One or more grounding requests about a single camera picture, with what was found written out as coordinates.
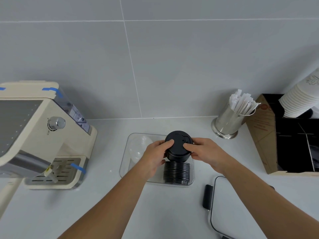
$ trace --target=cardboard box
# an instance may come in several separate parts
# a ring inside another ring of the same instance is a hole
[[[319,119],[283,118],[283,95],[262,94],[246,121],[267,174],[319,176]]]

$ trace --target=metal cup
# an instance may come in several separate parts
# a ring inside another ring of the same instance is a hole
[[[241,115],[234,112],[229,103],[225,105],[220,115],[212,120],[211,127],[213,132],[224,139],[232,139],[237,136],[238,130],[246,122],[246,118],[253,115],[254,109],[250,115]]]

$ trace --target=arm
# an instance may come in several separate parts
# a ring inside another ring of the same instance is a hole
[[[150,144],[140,161],[93,208],[59,238],[120,239],[146,181],[165,163],[164,152],[173,140]]]
[[[223,174],[268,239],[318,238],[319,222],[291,204],[211,139],[184,144],[193,159]]]

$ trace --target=tiled wall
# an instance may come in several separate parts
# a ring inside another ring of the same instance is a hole
[[[57,81],[89,119],[217,115],[319,64],[319,0],[0,0],[0,82]]]

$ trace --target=person's left hand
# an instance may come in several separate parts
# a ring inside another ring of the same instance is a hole
[[[138,166],[145,173],[146,179],[154,176],[158,166],[165,163],[165,150],[173,146],[174,140],[165,142],[156,141],[147,146],[143,156],[135,166]]]

